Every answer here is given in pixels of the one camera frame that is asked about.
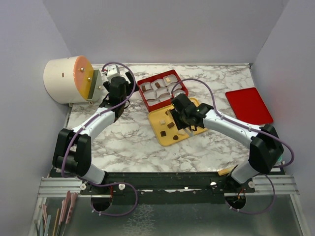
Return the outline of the clear and metal tongs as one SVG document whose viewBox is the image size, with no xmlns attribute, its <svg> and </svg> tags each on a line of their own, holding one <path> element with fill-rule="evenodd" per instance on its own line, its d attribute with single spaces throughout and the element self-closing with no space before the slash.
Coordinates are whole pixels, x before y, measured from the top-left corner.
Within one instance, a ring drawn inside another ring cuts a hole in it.
<svg viewBox="0 0 315 236">
<path fill-rule="evenodd" d="M 184 130 L 185 134 L 189 135 L 190 137 L 193 136 L 194 131 L 189 125 L 185 124 L 180 119 L 180 115 L 175 111 L 175 109 L 167 109 L 165 113 L 171 118 L 172 122 L 175 124 L 174 126 L 177 128 L 177 131 Z"/>
</svg>

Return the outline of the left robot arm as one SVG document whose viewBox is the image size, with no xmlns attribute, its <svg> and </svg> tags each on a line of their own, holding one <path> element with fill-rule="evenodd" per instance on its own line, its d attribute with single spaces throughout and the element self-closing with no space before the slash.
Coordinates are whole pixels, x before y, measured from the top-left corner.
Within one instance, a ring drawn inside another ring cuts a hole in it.
<svg viewBox="0 0 315 236">
<path fill-rule="evenodd" d="M 58 133 L 52 165 L 62 171 L 92 182 L 92 189 L 103 194 L 108 190 L 107 172 L 92 163 L 92 142 L 108 126 L 123 114 L 131 95 L 138 91 L 132 72 L 126 78 L 114 76 L 103 83 L 108 94 L 96 112 L 81 125 L 73 129 L 62 129 Z"/>
</svg>

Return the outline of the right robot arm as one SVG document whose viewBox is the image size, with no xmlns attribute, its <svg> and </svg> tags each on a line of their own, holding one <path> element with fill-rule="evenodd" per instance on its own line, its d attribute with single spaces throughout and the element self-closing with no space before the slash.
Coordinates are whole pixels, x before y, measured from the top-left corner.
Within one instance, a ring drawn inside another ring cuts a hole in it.
<svg viewBox="0 0 315 236">
<path fill-rule="evenodd" d="M 214 106 L 202 103 L 196 106 L 186 95 L 171 99 L 170 111 L 177 128 L 206 128 L 222 133 L 249 149 L 248 160 L 237 165 L 226 180 L 231 192 L 238 192 L 244 183 L 257 174 L 268 174 L 284 152 L 278 134 L 272 125 L 263 127 L 247 124 L 230 116 L 225 116 Z"/>
</svg>

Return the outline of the red chocolate box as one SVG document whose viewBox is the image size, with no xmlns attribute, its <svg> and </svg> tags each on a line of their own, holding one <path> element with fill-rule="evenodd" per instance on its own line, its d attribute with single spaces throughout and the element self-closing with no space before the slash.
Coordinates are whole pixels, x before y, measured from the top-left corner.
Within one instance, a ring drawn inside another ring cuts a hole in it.
<svg viewBox="0 0 315 236">
<path fill-rule="evenodd" d="M 170 83 L 165 80 L 166 77 L 171 79 Z M 137 82 L 139 93 L 148 112 L 170 105 L 171 92 L 174 96 L 180 93 L 188 96 L 188 89 L 183 83 L 177 84 L 179 81 L 181 78 L 174 69 L 139 80 Z M 155 83 L 159 83 L 161 87 L 157 88 Z M 141 86 L 146 86 L 146 90 L 142 90 Z"/>
</svg>

